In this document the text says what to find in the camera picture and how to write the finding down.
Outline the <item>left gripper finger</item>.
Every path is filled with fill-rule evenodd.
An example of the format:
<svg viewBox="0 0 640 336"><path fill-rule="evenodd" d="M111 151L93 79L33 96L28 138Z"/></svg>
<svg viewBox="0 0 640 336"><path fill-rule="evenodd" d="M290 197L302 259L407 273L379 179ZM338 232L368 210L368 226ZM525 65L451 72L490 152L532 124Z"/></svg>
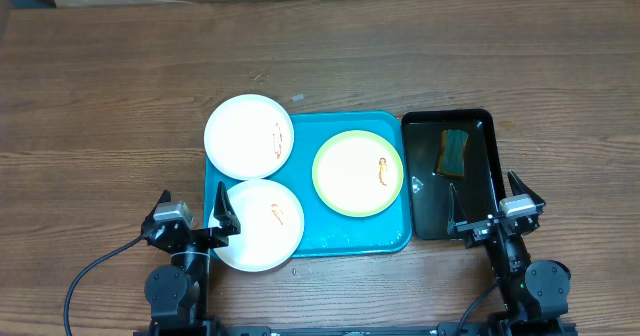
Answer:
<svg viewBox="0 0 640 336"><path fill-rule="evenodd" d="M170 201L171 201L171 192L168 190L164 190L161 196L159 197L158 201L156 202L156 204L151 209L150 213L145 217L145 221L152 221L157 207L160 204L167 203Z"/></svg>
<svg viewBox="0 0 640 336"><path fill-rule="evenodd" d="M241 224L231 205L225 184L220 181L217 185L213 216L219 222L219 228L224 234L240 234Z"/></svg>

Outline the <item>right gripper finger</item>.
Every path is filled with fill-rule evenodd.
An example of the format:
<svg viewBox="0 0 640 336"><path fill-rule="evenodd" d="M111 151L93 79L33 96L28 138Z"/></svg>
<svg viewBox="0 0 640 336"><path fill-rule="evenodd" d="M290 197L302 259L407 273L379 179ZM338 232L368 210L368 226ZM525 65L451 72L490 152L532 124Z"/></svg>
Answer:
<svg viewBox="0 0 640 336"><path fill-rule="evenodd" d="M507 178L512 191L513 196L527 195L531 198L536 206L545 206L545 200L529 188L513 170L509 170Z"/></svg>
<svg viewBox="0 0 640 336"><path fill-rule="evenodd" d="M453 183L449 184L449 211L447 232L456 234L458 228L467 224L467 217L460 202L458 191Z"/></svg>

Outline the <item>green yellow sponge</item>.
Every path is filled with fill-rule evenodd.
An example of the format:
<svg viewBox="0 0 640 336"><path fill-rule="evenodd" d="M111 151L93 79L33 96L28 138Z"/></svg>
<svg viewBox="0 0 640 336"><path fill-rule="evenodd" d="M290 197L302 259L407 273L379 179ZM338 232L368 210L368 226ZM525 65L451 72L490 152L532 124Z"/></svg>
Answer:
<svg viewBox="0 0 640 336"><path fill-rule="evenodd" d="M438 175L462 179L469 135L464 130L446 129L441 132L440 148L435 172Z"/></svg>

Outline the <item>yellow green rimmed plate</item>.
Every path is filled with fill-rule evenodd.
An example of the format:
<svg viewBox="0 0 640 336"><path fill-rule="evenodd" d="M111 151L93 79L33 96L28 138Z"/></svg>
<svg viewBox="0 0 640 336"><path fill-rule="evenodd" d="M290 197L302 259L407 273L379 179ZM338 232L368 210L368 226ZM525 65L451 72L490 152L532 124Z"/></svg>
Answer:
<svg viewBox="0 0 640 336"><path fill-rule="evenodd" d="M390 207L404 183L399 152L382 136L364 130L341 132L318 150L312 182L319 198L348 217L370 217Z"/></svg>

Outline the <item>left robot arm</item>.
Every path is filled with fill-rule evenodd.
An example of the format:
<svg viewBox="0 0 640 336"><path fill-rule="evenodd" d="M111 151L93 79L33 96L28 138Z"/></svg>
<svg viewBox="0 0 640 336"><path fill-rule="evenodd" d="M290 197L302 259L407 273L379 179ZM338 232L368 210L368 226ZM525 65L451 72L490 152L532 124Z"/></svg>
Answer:
<svg viewBox="0 0 640 336"><path fill-rule="evenodd" d="M141 225L142 239L170 255L170 263L153 270L144 293L151 307L150 335L226 335L221 321L208 314L211 251L227 247L241 233L226 186L220 182L213 208L219 222L194 229L193 215L183 201L164 191Z"/></svg>

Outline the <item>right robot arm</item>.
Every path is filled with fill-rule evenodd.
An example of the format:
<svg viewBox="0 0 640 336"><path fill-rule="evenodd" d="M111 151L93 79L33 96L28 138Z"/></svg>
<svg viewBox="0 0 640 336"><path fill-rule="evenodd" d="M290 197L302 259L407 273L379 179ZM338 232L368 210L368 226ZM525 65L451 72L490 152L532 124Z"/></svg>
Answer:
<svg viewBox="0 0 640 336"><path fill-rule="evenodd" d="M467 248L486 249L495 281L466 309L455 335L576 335L577 327L565 323L571 272L555 260L533 261L523 236L539 228L546 202L517 176L508 173L512 195L499 202L498 211L483 221L467 221L458 192L449 187L449 231ZM468 321L492 291L499 290L504 310L483 323Z"/></svg>

